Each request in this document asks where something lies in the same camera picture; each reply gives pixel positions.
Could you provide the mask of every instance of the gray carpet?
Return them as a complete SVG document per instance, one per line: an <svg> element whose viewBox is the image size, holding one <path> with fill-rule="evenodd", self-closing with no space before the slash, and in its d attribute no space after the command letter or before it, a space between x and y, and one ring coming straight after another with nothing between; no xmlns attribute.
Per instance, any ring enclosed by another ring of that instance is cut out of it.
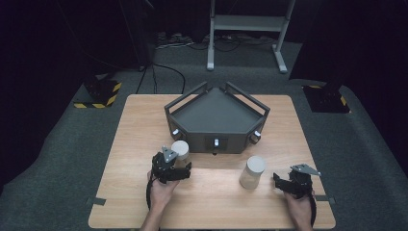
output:
<svg viewBox="0 0 408 231"><path fill-rule="evenodd" d="M289 42L283 45L289 71L300 47ZM230 81L252 94L289 95L323 174L323 186L335 199L332 209L337 225L333 230L408 229L408 180L350 89L342 87L341 94L351 114L312 113L301 85L321 83L290 81L290 73L280 74L270 44L216 51L214 71L206 69L206 50L189 47L157 50L154 62L182 72L186 90L203 81L215 87ZM181 92L182 78L176 72L154 69L157 93ZM139 93L154 92L152 73L149 68ZM135 93L141 75L130 70L115 74L122 87L111 108L67 105L36 162L5 186L0 197L0 230L91 230L87 201L96 195L126 97ZM82 95L79 89L74 99Z"/></svg>

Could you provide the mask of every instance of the open box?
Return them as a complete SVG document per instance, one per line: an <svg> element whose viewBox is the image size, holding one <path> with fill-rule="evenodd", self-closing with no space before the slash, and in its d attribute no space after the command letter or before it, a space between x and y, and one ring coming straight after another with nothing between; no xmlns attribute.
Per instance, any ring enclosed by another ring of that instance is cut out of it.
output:
<svg viewBox="0 0 408 231"><path fill-rule="evenodd" d="M165 105L170 135L190 152L213 154L242 153L257 143L269 110L230 82L225 89L204 82Z"/></svg>

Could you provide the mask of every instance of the wooden table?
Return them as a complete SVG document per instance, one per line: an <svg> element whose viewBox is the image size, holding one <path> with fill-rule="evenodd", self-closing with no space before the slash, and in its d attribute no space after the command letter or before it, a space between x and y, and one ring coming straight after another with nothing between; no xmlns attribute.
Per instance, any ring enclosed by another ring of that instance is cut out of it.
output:
<svg viewBox="0 0 408 231"><path fill-rule="evenodd" d="M147 214L146 173L151 159L171 147L164 106L179 95L130 95L117 127L111 153L97 192L105 205L94 204L92 228L140 228ZM270 107L257 144L242 154L191 153L191 178L182 181L161 223L166 229L285 229L293 228L282 192L273 187L276 172L288 180L290 166L316 168L293 102L286 95L252 95ZM244 189L239 177L252 155L267 163L258 188ZM325 195L319 177L312 176L316 195ZM318 201L316 229L336 221L328 201Z"/></svg>

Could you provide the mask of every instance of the metal leg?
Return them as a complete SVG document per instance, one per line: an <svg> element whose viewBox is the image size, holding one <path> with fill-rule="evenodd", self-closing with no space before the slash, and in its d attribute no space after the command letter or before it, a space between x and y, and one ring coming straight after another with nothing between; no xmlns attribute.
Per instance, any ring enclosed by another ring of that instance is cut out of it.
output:
<svg viewBox="0 0 408 231"><path fill-rule="evenodd" d="M282 30L279 33L279 39L276 45L272 46L273 53L275 54L276 61L278 62L279 70L281 73L288 73L288 69L286 68L285 62L283 61L283 57L281 54L282 43L286 35L286 31L288 30L289 22L291 21L291 15L294 7L295 0L291 0L289 3L288 10L286 11L285 20L282 24Z"/></svg>
<svg viewBox="0 0 408 231"><path fill-rule="evenodd" d="M208 44L207 69L214 70L214 29L215 29L216 0L211 0L210 12L210 43Z"/></svg>

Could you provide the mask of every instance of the beige container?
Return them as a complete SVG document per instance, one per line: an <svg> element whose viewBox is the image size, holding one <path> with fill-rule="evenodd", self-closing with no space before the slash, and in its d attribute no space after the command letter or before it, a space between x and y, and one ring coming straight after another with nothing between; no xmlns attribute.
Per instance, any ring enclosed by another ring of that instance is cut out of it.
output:
<svg viewBox="0 0 408 231"><path fill-rule="evenodd" d="M265 170L265 161L262 157L252 156L246 161L245 169L240 176L241 185L248 190L258 187L261 175Z"/></svg>
<svg viewBox="0 0 408 231"><path fill-rule="evenodd" d="M178 153L176 163L174 166L176 168L185 167L191 162L189 157L189 145L185 141L176 141L171 146L171 150Z"/></svg>

